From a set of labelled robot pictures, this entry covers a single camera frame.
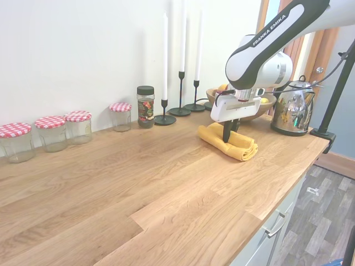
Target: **black lid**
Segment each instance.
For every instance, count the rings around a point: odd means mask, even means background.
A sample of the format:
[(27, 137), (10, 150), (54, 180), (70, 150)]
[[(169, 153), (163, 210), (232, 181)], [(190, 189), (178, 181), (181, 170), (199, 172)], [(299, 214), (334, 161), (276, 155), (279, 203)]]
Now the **black lid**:
[(137, 88), (137, 94), (139, 95), (153, 95), (154, 87), (152, 86), (139, 86)]

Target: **wooden bowl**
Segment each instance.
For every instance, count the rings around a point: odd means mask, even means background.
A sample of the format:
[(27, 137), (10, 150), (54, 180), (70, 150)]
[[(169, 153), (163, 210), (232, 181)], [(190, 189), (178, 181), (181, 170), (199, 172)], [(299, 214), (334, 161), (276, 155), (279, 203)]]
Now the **wooden bowl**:
[[(208, 90), (206, 91), (207, 98), (209, 99), (209, 101), (210, 101), (210, 103), (211, 103), (212, 105), (215, 103), (216, 91), (217, 91), (217, 89), (208, 89)], [(276, 103), (276, 100), (277, 100), (276, 97), (273, 96), (273, 95), (270, 94), (270, 93), (264, 94), (264, 95), (262, 96), (262, 98), (268, 99), (268, 100), (269, 100), (269, 103), (267, 103), (267, 104), (261, 104), (261, 105), (260, 105), (260, 108), (259, 108), (259, 111), (256, 113), (256, 115), (242, 118), (241, 121), (250, 121), (250, 120), (253, 120), (253, 119), (256, 119), (256, 118), (262, 116), (264, 113), (266, 113), (267, 111), (269, 111), (270, 108), (273, 107), (273, 105)]]

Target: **white cabinet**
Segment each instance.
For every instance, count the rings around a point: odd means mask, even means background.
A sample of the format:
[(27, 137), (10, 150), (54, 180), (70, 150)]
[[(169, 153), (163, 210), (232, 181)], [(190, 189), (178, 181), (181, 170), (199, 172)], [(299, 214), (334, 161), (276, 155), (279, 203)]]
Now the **white cabinet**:
[(256, 232), (231, 266), (273, 265), (278, 254), (304, 178), (287, 195), (264, 225)]

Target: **glass jar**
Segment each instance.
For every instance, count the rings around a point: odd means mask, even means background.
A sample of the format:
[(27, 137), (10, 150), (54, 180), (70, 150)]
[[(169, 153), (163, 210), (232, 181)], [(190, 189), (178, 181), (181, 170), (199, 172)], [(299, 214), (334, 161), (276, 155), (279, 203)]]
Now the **glass jar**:
[(87, 111), (73, 111), (64, 116), (68, 134), (73, 144), (80, 145), (93, 139), (91, 117), (91, 113)]
[(113, 130), (124, 132), (131, 129), (131, 109), (128, 103), (115, 103), (109, 106)]
[(138, 125), (143, 129), (154, 126), (154, 87), (139, 86), (137, 88)]
[(64, 150), (67, 146), (65, 119), (62, 116), (46, 116), (35, 122), (42, 147), (46, 152)]
[(19, 163), (33, 158), (32, 127), (26, 123), (0, 126), (0, 145), (8, 162)]

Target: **red and white checkered lid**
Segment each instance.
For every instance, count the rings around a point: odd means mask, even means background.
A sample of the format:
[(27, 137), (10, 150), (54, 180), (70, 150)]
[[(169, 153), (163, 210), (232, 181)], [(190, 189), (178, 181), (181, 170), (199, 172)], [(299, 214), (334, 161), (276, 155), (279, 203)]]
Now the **red and white checkered lid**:
[(87, 111), (73, 111), (64, 116), (68, 122), (83, 122), (91, 119), (91, 113)]
[(34, 124), (38, 129), (55, 129), (58, 126), (63, 126), (65, 119), (59, 115), (45, 116), (38, 119)]
[(127, 112), (132, 109), (132, 105), (128, 103), (115, 103), (111, 104), (109, 109), (113, 112)]
[(26, 123), (12, 123), (0, 126), (0, 137), (20, 137), (31, 131), (32, 127)]

